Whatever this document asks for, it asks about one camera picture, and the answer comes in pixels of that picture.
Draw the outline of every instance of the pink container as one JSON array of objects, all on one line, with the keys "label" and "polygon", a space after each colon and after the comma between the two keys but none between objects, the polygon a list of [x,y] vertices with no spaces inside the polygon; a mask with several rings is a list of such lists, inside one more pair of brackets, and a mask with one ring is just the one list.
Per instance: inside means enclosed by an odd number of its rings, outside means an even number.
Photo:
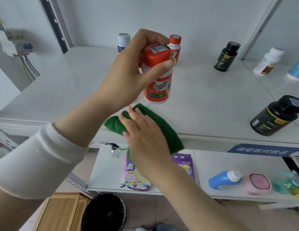
[{"label": "pink container", "polygon": [[255,173],[243,176],[241,188],[251,195],[269,194],[272,191],[269,179],[262,174]]}]

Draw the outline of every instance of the black trash can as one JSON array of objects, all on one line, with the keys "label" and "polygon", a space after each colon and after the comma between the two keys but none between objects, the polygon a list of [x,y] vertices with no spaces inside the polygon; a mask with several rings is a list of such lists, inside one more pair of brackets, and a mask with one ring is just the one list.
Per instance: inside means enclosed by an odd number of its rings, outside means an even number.
[{"label": "black trash can", "polygon": [[126,223],[126,205],[119,194],[100,192],[87,205],[81,231],[121,231]]}]

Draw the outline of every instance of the hand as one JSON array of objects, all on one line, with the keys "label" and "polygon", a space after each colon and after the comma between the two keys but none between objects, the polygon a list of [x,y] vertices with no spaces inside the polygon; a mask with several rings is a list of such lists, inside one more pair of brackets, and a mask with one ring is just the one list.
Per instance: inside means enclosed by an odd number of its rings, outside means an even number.
[{"label": "hand", "polygon": [[167,141],[159,126],[147,115],[136,108],[128,107],[130,119],[119,115],[127,131],[123,132],[130,149],[130,158],[143,177],[151,182],[162,169],[173,164]]},{"label": "hand", "polygon": [[167,45],[170,40],[160,33],[140,29],[128,46],[117,55],[96,91],[97,97],[103,97],[105,104],[111,108],[111,114],[130,105],[143,89],[173,67],[174,63],[168,60],[155,65],[147,73],[140,74],[139,58],[144,48],[154,43]]}]

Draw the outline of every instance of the fingernail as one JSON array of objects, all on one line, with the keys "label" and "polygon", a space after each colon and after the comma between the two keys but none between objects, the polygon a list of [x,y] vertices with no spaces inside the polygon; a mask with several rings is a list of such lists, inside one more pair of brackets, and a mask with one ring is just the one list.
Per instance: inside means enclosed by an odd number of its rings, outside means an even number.
[{"label": "fingernail", "polygon": [[170,70],[173,66],[174,66],[173,61],[168,60],[168,61],[165,62],[165,68],[166,68],[167,70]]}]

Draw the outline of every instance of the black supplement bottle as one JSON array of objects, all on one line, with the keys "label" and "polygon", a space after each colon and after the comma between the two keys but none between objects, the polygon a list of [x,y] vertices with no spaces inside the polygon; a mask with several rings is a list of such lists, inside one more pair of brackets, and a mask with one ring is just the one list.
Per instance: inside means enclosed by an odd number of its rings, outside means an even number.
[{"label": "black supplement bottle", "polygon": [[217,59],[214,67],[219,71],[227,71],[237,56],[237,50],[239,50],[240,44],[234,41],[230,41],[227,46],[221,51],[220,56]]},{"label": "black supplement bottle", "polygon": [[296,120],[299,113],[299,99],[284,95],[271,102],[250,121],[251,127],[261,135],[271,136],[281,128]]}]

